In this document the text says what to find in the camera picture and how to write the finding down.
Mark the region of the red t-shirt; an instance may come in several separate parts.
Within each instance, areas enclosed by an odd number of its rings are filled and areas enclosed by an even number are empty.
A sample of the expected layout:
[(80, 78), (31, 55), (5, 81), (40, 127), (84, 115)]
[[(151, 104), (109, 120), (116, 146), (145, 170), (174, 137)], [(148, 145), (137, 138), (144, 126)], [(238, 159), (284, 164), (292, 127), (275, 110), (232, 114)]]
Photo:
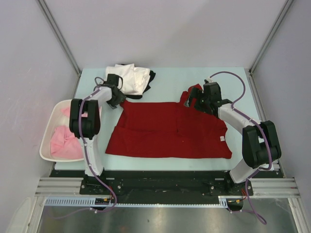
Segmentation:
[(142, 158), (231, 159), (226, 124), (186, 107), (190, 91), (179, 102), (121, 103), (122, 114), (105, 152)]

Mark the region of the white plastic basin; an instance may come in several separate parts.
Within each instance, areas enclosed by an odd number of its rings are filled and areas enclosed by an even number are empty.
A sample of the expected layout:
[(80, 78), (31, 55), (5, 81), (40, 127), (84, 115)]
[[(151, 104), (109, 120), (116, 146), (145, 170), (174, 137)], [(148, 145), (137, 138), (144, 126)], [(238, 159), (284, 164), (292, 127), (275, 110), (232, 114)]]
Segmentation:
[(69, 116), (66, 116), (62, 112), (62, 110), (70, 108), (70, 104), (71, 100), (63, 100), (57, 103), (52, 110), (39, 149), (39, 154), (44, 160), (61, 163), (78, 162), (83, 160), (83, 157), (77, 159), (69, 159), (63, 157), (54, 157), (51, 154), (50, 141), (54, 134), (54, 130), (59, 126), (69, 127)]

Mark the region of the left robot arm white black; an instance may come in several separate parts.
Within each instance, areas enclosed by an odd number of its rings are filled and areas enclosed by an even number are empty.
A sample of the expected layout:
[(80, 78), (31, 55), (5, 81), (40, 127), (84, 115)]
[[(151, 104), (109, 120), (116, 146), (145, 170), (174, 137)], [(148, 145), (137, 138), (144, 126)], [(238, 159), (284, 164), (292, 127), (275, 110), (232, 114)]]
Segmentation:
[(69, 129), (79, 140), (85, 162), (85, 174), (96, 177), (104, 171), (97, 135), (101, 129), (101, 110), (105, 104), (112, 109), (125, 101), (122, 93), (123, 78), (108, 74), (107, 80), (95, 78), (94, 90), (84, 99), (72, 99), (70, 103)]

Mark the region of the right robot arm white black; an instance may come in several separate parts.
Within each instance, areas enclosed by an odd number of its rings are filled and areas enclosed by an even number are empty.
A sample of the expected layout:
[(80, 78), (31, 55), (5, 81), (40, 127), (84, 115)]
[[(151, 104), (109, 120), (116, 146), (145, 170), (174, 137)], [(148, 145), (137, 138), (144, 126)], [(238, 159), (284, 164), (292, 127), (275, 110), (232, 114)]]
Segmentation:
[(217, 82), (206, 81), (203, 89), (192, 87), (184, 105), (228, 123), (242, 135), (242, 159), (229, 171), (229, 180), (224, 182), (228, 194), (237, 194), (242, 182), (260, 170), (270, 170), (273, 161), (281, 157), (275, 124), (251, 118), (233, 102), (223, 99)]

